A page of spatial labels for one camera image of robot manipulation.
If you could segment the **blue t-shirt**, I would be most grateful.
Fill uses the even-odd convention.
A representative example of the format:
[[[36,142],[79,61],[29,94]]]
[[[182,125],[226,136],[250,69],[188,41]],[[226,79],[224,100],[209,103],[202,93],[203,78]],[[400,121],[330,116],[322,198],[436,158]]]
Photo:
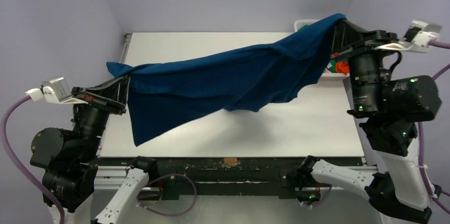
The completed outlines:
[[[221,109],[259,111],[295,99],[316,84],[326,66],[337,13],[269,44],[257,44],[185,61],[130,66],[106,64],[115,78],[128,75],[128,109],[135,146]]]

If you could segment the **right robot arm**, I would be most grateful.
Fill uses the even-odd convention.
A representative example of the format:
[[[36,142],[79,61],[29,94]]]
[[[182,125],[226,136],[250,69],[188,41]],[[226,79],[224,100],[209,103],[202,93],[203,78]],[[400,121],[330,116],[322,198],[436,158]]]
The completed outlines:
[[[427,177],[416,123],[433,120],[442,104],[435,80],[428,75],[392,79],[395,66],[383,58],[406,51],[427,53],[441,26],[413,20],[402,38],[384,30],[367,31],[348,20],[335,26],[331,58],[349,64],[353,109],[371,148],[387,172],[368,173],[307,156],[284,176],[299,188],[329,184],[365,198],[378,212],[396,219],[428,223],[430,202],[442,189]]]

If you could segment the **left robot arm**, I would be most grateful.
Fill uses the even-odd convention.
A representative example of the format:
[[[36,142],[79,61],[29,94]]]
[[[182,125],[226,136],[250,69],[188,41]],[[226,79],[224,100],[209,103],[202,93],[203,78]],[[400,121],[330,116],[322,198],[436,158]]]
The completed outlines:
[[[114,197],[95,218],[90,217],[98,172],[93,162],[109,116],[126,112],[130,80],[122,76],[95,87],[72,89],[62,77],[43,81],[41,92],[48,103],[73,107],[71,130],[45,128],[31,144],[30,163],[45,171],[42,184],[50,191],[44,202],[52,214],[63,212],[57,223],[119,223],[128,208],[137,204],[141,189],[158,181],[154,159],[134,158]]]

